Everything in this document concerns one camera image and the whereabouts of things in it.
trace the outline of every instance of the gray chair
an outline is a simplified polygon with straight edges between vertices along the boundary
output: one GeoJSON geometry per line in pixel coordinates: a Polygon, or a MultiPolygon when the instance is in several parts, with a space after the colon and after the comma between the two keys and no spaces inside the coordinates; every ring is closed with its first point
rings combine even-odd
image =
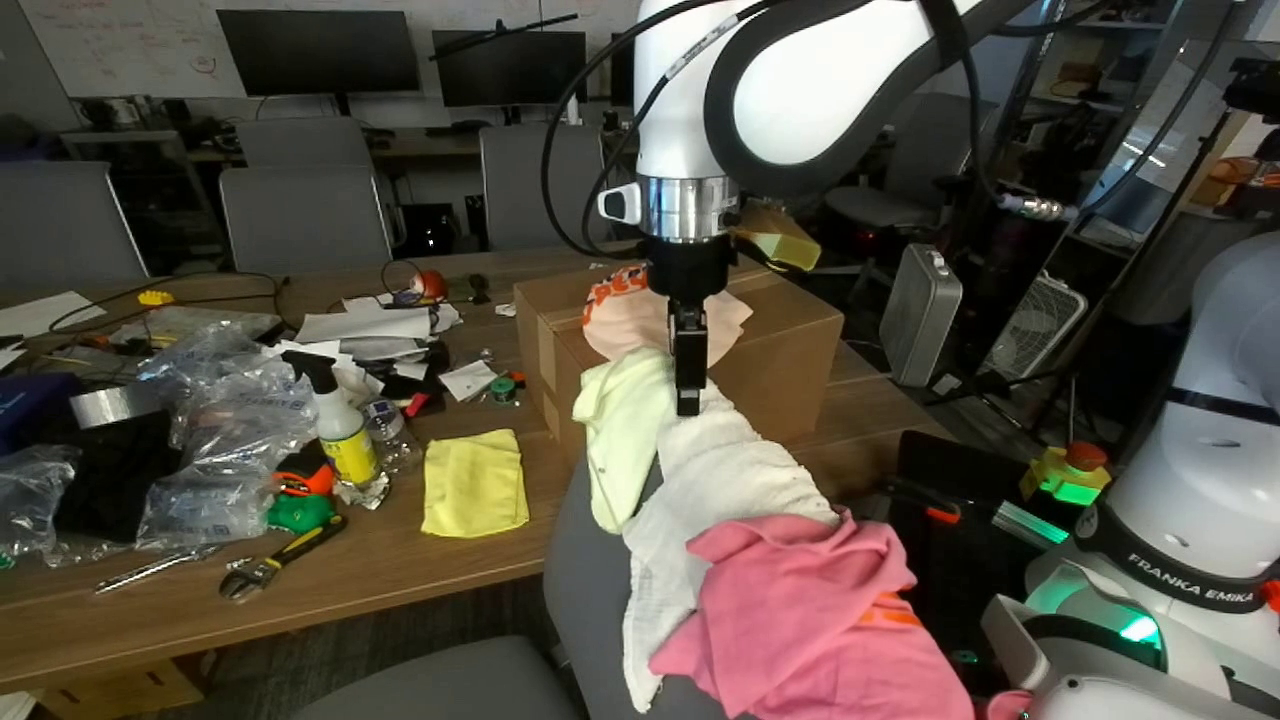
{"type": "Polygon", "coordinates": [[[248,169],[373,169],[366,141],[346,116],[253,116],[237,124],[248,169]]]}
{"type": "Polygon", "coordinates": [[[964,174],[967,155],[967,94],[920,91],[900,111],[883,189],[840,183],[824,204],[863,226],[915,231],[940,218],[945,192],[936,178],[964,174]]]}
{"type": "Polygon", "coordinates": [[[220,200],[241,272],[376,272],[393,258],[366,169],[228,169],[220,200]]]}
{"type": "MultiPolygon", "coordinates": [[[[354,679],[296,720],[640,720],[620,673],[620,619],[628,602],[628,546],[590,518],[590,480],[574,471],[557,516],[542,596],[569,674],[524,637],[496,637],[431,653],[354,679]]],[[[689,679],[664,679],[646,720],[717,720],[717,698],[689,679]]]]}
{"type": "MultiPolygon", "coordinates": [[[[558,246],[558,235],[540,195],[540,124],[505,124],[479,133],[479,174],[485,174],[485,226],[487,246],[558,246]]],[[[590,183],[604,169],[601,126],[558,126],[550,152],[550,204],[558,223],[581,235],[581,207],[590,204],[590,183]]]]}
{"type": "Polygon", "coordinates": [[[59,293],[147,280],[104,159],[0,163],[0,235],[0,289],[59,293]]]}

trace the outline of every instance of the cardboard box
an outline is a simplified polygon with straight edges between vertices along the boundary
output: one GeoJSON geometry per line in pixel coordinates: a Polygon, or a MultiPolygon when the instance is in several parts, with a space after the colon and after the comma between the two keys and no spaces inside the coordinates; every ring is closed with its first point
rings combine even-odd
{"type": "Polygon", "coordinates": [[[132,673],[101,674],[101,679],[73,679],[59,687],[41,691],[41,706],[47,715],[67,720],[108,720],[108,715],[147,715],[165,706],[198,704],[204,691],[190,683],[190,669],[178,669],[175,658],[144,665],[132,673]]]}
{"type": "MultiPolygon", "coordinates": [[[[581,332],[582,295],[601,275],[547,275],[511,293],[524,384],[569,459],[582,452],[582,426],[571,424],[581,371],[601,364],[581,332]]],[[[842,314],[757,263],[731,272],[727,293],[751,302],[751,320],[712,379],[761,434],[796,452],[821,424],[842,314]]]]}

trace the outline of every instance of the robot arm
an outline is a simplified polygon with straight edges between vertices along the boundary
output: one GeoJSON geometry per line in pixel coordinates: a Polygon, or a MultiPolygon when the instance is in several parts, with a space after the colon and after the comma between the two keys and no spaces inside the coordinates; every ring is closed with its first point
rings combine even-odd
{"type": "MultiPolygon", "coordinates": [[[[704,388],[704,300],[727,280],[724,214],[751,189],[831,189],[894,100],[945,66],[924,2],[724,0],[636,39],[640,178],[601,212],[650,239],[650,289],[670,300],[677,406],[704,388]]],[[[1003,25],[1026,0],[952,0],[964,25],[1003,25]]]]}

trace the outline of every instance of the yellow cloth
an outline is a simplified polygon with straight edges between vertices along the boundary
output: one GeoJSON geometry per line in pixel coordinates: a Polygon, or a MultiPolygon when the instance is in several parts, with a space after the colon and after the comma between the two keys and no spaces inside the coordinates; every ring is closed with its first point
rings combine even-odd
{"type": "Polygon", "coordinates": [[[434,438],[422,459],[422,531],[496,535],[526,525],[517,430],[434,438]]]}

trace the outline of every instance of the cluttered table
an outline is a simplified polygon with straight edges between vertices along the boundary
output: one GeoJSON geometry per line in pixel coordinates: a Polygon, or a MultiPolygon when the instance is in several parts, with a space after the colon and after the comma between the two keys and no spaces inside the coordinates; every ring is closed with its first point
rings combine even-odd
{"type": "MultiPolygon", "coordinates": [[[[487,355],[492,367],[517,371],[517,320],[496,311],[496,302],[511,300],[517,280],[582,268],[574,255],[445,255],[429,263],[446,280],[479,272],[492,289],[492,302],[455,300],[462,323],[446,337],[450,364],[487,355]]],[[[339,307],[346,295],[395,289],[411,272],[411,263],[393,263],[378,275],[325,275],[288,282],[270,282],[263,275],[198,275],[171,280],[171,295],[175,302],[303,314],[339,307]]],[[[132,295],[116,295],[104,302],[108,314],[94,323],[108,323],[129,302],[132,295]]],[[[67,566],[24,561],[0,573],[0,691],[129,673],[147,658],[175,658],[537,574],[542,563],[550,511],[571,476],[558,438],[542,426],[542,417],[530,402],[469,399],[446,402],[445,410],[422,410],[411,424],[411,434],[429,445],[487,426],[511,426],[524,463],[526,525],[505,535],[422,535],[422,480],[420,471],[402,471],[393,480],[393,493],[376,511],[344,511],[346,529],[316,546],[316,557],[288,563],[281,581],[253,602],[228,602],[214,586],[232,561],[281,546],[281,535],[228,544],[194,563],[178,563],[108,596],[94,596],[101,581],[138,566],[138,550],[113,550],[67,566]]],[[[926,410],[894,390],[870,364],[840,346],[824,417],[809,438],[802,463],[816,471],[827,494],[849,494],[890,471],[894,434],[904,426],[940,430],[926,410]]]]}

